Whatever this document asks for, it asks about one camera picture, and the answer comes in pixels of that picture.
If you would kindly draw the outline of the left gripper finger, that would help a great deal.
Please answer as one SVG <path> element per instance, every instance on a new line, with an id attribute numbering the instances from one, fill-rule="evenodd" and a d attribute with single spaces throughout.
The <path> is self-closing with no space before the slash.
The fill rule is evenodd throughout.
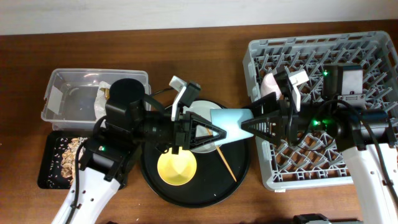
<path id="1" fill-rule="evenodd" d="M 196 136 L 197 126 L 202 126 L 213 132 L 216 132 L 220 137 L 226 137 L 226 131 L 214 124 L 212 124 L 207 119 L 201 117 L 194 112 L 186 112 L 186 117 L 190 120 L 190 133 L 193 137 Z"/>
<path id="2" fill-rule="evenodd" d="M 202 147 L 207 144 L 215 143 L 217 141 L 225 139 L 226 136 L 217 135 L 217 136 L 202 136 L 202 137 L 190 137 L 186 142 L 186 149 L 195 149 L 198 147 Z"/>

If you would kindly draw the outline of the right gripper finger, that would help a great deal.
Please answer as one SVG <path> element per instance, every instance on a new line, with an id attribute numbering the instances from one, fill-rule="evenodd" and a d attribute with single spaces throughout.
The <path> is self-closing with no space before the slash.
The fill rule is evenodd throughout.
<path id="1" fill-rule="evenodd" d="M 276 93 L 272 92 L 262 98 L 252 102 L 250 104 L 250 110 L 254 117 L 258 117 L 263 114 L 268 114 L 273 111 L 278 110 L 278 102 L 276 98 Z"/>
<path id="2" fill-rule="evenodd" d="M 278 146 L 286 138 L 287 122 L 287 115 L 277 110 L 243 121 L 241 129 Z"/>

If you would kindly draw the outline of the pink plastic cup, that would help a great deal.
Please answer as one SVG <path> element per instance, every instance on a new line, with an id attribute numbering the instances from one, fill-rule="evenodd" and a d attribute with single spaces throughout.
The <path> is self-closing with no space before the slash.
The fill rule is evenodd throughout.
<path id="1" fill-rule="evenodd" d="M 279 100 L 282 96 L 282 93 L 274 78 L 273 73 L 268 73 L 264 76 L 260 85 L 260 94 L 262 97 L 264 97 L 271 93 L 275 93 L 276 100 Z"/>

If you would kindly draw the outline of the yellow bowl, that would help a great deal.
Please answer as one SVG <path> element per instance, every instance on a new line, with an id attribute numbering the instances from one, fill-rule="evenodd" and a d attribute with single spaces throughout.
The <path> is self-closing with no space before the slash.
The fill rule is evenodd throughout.
<path id="1" fill-rule="evenodd" d="M 185 185 L 193 179 L 197 171 L 197 160 L 191 151 L 181 147 L 178 154 L 172 150 L 160 155 L 157 161 L 157 172 L 160 178 L 169 185 Z"/>

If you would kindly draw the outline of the light blue plastic cup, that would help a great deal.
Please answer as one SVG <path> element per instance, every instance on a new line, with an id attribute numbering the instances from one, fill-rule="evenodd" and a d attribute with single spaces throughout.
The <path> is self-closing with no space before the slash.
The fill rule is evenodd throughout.
<path id="1" fill-rule="evenodd" d="M 211 109 L 210 114 L 212 124 L 226 131 L 226 137 L 215 141 L 215 145 L 220 146 L 254 136 L 253 134 L 241 129 L 242 122 L 254 117 L 251 110 Z"/>

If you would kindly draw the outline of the gold brown snack wrapper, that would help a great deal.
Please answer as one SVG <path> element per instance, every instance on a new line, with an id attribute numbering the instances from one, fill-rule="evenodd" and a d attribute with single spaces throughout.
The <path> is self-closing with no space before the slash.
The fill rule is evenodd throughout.
<path id="1" fill-rule="evenodd" d="M 108 100 L 110 97 L 110 90 L 108 88 L 105 89 L 104 95 L 105 95 L 105 99 Z"/>

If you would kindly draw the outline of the white paper napkin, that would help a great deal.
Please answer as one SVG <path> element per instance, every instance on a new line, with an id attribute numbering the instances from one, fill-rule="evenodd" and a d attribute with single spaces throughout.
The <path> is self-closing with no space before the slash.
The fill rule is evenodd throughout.
<path id="1" fill-rule="evenodd" d="M 105 104 L 107 100 L 105 99 L 104 91 L 106 88 L 110 90 L 111 85 L 107 82 L 100 82 L 98 86 L 97 95 L 94 102 L 94 111 L 96 120 L 99 120 L 106 115 Z"/>

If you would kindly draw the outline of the food scraps and rice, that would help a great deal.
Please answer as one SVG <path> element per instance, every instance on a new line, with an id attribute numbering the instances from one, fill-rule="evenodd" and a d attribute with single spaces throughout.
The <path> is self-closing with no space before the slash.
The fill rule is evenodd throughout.
<path id="1" fill-rule="evenodd" d="M 49 174 L 46 184 L 50 189 L 69 189 L 75 180 L 75 158 L 83 137 L 60 137 L 51 147 Z"/>

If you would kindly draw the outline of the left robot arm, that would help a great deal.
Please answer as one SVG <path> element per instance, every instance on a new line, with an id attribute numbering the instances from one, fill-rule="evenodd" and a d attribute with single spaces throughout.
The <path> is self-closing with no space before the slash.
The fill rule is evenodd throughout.
<path id="1" fill-rule="evenodd" d="M 169 85 L 178 92 L 170 113 L 138 80 L 124 78 L 110 86 L 106 114 L 77 149 L 75 178 L 54 223 L 94 223 L 145 147 L 178 154 L 226 138 L 224 129 L 183 111 L 198 96 L 199 84 L 174 76 Z"/>

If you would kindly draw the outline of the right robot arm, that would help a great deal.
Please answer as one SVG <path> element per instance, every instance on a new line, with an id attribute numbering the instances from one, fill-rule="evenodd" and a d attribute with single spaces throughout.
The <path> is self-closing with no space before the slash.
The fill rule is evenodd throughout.
<path id="1" fill-rule="evenodd" d="M 311 132 L 331 136 L 348 167 L 365 223 L 397 223 L 397 138 L 387 112 L 368 109 L 363 69 L 356 64 L 328 64 L 321 102 L 301 100 L 304 69 L 271 73 L 278 92 L 270 90 L 247 108 L 253 117 L 242 130 L 278 145 L 298 147 Z"/>

